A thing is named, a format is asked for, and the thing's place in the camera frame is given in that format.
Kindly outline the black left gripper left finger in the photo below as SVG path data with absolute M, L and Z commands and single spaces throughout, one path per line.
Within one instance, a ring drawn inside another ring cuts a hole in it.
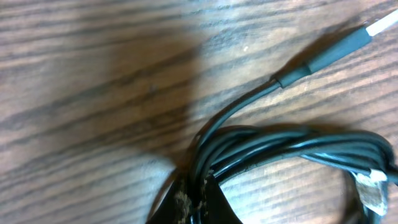
M 192 223 L 195 196 L 187 171 L 176 170 L 174 179 L 147 224 Z

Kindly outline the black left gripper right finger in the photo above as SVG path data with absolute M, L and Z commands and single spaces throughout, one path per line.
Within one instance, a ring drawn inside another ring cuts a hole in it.
M 243 224 L 228 203 L 213 176 L 206 179 L 203 199 L 204 224 Z

